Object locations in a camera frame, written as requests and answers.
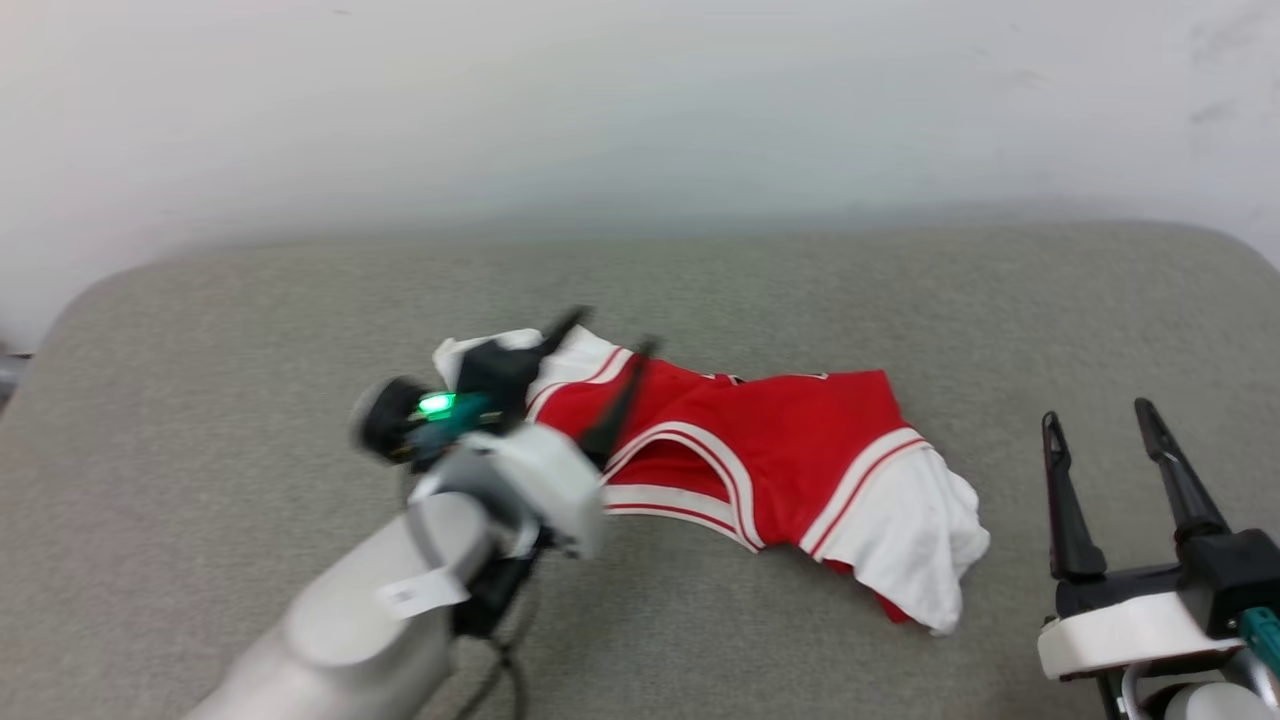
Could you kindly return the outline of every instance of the teal connector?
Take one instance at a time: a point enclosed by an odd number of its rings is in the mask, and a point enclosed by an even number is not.
[[[1253,655],[1280,678],[1280,619],[1266,607],[1251,607],[1240,615],[1240,639]]]

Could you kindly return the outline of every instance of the red and white jersey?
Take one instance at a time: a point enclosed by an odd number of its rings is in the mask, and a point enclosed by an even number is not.
[[[509,347],[536,331],[495,336]],[[445,341],[451,386],[461,354]],[[577,438],[618,393],[631,351],[584,328],[544,360],[529,418]],[[794,544],[938,634],[960,619],[960,577],[986,552],[978,497],[899,414],[881,370],[742,382],[650,360],[604,471],[611,514],[696,523],[751,552]]]

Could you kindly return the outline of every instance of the green light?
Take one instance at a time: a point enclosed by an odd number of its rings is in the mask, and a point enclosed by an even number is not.
[[[448,415],[449,410],[453,409],[454,397],[457,396],[452,392],[428,395],[417,402],[417,411],[426,415],[428,420],[434,420],[435,416]]]

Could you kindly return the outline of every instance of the gray fabric surface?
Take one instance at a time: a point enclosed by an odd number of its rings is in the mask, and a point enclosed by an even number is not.
[[[609,520],[596,562],[539,571],[531,717],[1094,717],[1046,680],[1038,437],[1061,413],[1112,568],[1172,525],[1132,400],[1156,400],[1229,519],[1280,530],[1280,277],[1190,228],[1057,225],[472,249],[268,249],[110,279],[63,316],[0,416],[0,715],[175,717],[289,598],[396,510],[348,446],[448,336],[572,302],[698,370],[886,368],[982,497],[993,544],[959,632],[890,624],[797,551]],[[444,717],[488,657],[460,653]],[[509,717],[504,683],[483,717]]]

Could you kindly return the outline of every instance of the white label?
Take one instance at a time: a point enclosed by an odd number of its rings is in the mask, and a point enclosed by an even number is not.
[[[378,598],[392,616],[401,620],[436,607],[466,602],[470,597],[466,585],[443,568],[378,589]]]

